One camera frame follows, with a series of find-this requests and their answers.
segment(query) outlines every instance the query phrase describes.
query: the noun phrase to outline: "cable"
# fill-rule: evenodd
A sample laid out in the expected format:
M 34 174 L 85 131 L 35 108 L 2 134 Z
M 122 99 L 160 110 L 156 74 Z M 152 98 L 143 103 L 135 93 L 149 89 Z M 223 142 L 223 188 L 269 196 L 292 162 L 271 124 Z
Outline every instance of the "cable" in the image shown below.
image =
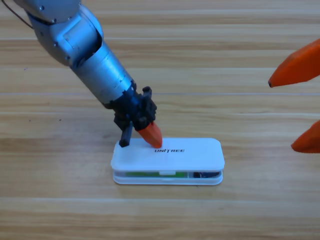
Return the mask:
M 9 9 L 14 15 L 16 15 L 22 22 L 24 22 L 29 28 L 33 29 L 33 27 L 27 23 L 22 17 L 20 17 L 15 11 L 13 11 L 5 2 L 5 0 L 1 0 L 3 4 L 6 6 L 7 9 Z

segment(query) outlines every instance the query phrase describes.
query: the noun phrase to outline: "metal arm segment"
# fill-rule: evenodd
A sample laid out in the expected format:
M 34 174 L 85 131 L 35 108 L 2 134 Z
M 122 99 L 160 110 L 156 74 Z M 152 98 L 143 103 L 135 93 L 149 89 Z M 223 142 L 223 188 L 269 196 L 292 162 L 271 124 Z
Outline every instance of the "metal arm segment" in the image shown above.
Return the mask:
M 137 93 L 137 85 L 104 41 L 98 19 L 80 0 L 14 0 L 27 12 L 43 48 L 79 77 L 107 109 L 124 132 L 120 144 L 129 145 L 131 131 L 160 148 L 162 135 L 154 123 L 157 106 L 149 87 Z

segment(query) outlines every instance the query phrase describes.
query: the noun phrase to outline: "unitree logo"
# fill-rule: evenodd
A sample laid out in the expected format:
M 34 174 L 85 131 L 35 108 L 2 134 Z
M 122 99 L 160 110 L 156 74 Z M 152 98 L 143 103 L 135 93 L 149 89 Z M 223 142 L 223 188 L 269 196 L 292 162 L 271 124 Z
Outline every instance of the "unitree logo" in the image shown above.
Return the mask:
M 184 149 L 156 149 L 154 152 L 156 153 L 182 153 Z

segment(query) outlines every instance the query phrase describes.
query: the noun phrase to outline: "wood grain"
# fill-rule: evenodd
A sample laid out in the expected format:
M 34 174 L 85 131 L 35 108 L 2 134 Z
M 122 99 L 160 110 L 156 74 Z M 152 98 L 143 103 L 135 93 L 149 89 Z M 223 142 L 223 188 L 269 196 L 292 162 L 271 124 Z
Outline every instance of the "wood grain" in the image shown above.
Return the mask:
M 319 155 L 290 147 L 320 119 L 320 78 L 267 84 L 319 38 L 319 1 L 83 3 L 139 91 L 151 86 L 163 136 L 221 141 L 224 180 L 115 184 L 113 112 L 1 7 L 1 240 L 320 239 Z

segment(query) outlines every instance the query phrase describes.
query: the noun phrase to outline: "black joint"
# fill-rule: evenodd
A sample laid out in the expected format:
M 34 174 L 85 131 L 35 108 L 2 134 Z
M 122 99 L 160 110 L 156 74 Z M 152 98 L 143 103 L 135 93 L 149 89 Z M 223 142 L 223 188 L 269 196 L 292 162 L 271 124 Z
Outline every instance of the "black joint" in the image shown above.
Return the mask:
M 131 80 L 131 87 L 133 87 L 134 92 L 137 90 L 137 84 L 136 84 L 135 80 Z
M 129 146 L 131 135 L 132 135 L 132 128 L 133 128 L 133 123 L 130 122 L 129 125 L 122 132 L 121 139 L 119 141 L 120 147 L 124 148 L 126 146 Z
M 149 98 L 152 97 L 151 87 L 145 86 L 145 87 L 142 89 L 142 91 L 143 91 L 143 96 L 144 96 L 144 97 L 149 97 Z

